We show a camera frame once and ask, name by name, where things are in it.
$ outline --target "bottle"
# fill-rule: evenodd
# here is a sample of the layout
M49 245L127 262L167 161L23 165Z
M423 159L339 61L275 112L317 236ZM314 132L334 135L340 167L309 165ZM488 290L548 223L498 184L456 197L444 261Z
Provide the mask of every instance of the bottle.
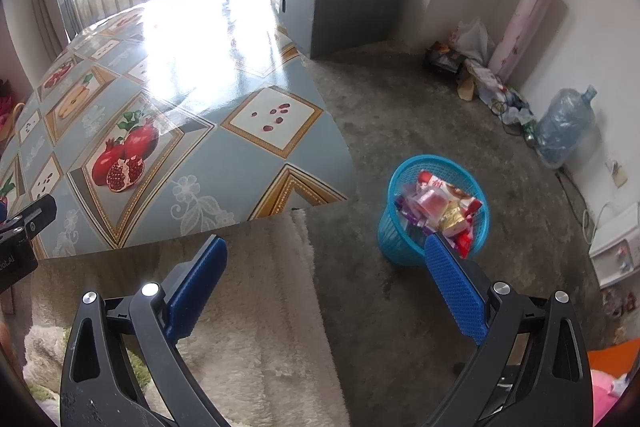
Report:
M575 89L561 89L555 95L535 127L536 150L547 167L560 168L593 126L591 100L596 94L595 88L589 86L583 94Z

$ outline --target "white cable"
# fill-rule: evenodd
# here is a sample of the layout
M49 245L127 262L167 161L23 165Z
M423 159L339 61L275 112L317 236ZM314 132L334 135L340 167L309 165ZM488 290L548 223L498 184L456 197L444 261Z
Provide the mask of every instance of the white cable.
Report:
M602 213L604 212L604 209L610 205L613 205L613 201L607 201L607 203L603 204L602 208L600 209L600 212L598 213L598 217L596 218L596 221L593 224L593 230L591 232L590 239L587 238L587 227L589 226L589 220L590 220L589 211L584 210L582 212L582 237L584 238L584 241L587 245L593 244L593 238L596 237L596 230L598 229L598 225L600 224L600 218L602 217ZM615 209L612 206L610 206L610 208L611 210L615 211Z

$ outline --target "gray floor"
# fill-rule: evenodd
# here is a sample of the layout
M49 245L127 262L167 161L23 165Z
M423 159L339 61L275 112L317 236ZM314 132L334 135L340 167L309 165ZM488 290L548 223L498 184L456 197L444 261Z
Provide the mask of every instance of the gray floor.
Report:
M316 287L354 427L413 426L452 385L462 337L428 272L391 266L376 243L388 180L406 158L443 155L484 189L492 229L476 260L492 280L549 296L566 290L588 349L610 344L580 226L554 175L522 138L507 136L476 100L420 68L420 58L366 46L305 61L344 135L359 175L358 201L308 211Z

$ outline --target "blue plastic basket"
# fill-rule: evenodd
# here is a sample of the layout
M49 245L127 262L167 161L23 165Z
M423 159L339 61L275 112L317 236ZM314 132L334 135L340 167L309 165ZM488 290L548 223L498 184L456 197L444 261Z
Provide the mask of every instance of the blue plastic basket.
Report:
M473 176L460 165L441 156L429 154L409 158L391 176L386 195L386 209L378 225L378 245L382 253L388 260L396 264L403 266L424 265L423 247L416 244L402 229L394 204L396 195L401 192L402 185L414 183L420 171L429 171L482 201L482 207L474 217L474 241L469 256L478 253L489 234L490 214L484 192Z

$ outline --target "patterned tablecloth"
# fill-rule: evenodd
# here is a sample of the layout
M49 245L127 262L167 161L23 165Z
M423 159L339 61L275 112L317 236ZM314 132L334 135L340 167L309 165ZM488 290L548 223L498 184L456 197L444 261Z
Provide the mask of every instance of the patterned tablecloth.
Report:
M354 194L347 146L270 0L153 0L85 30L0 159L10 215L50 193L40 258Z

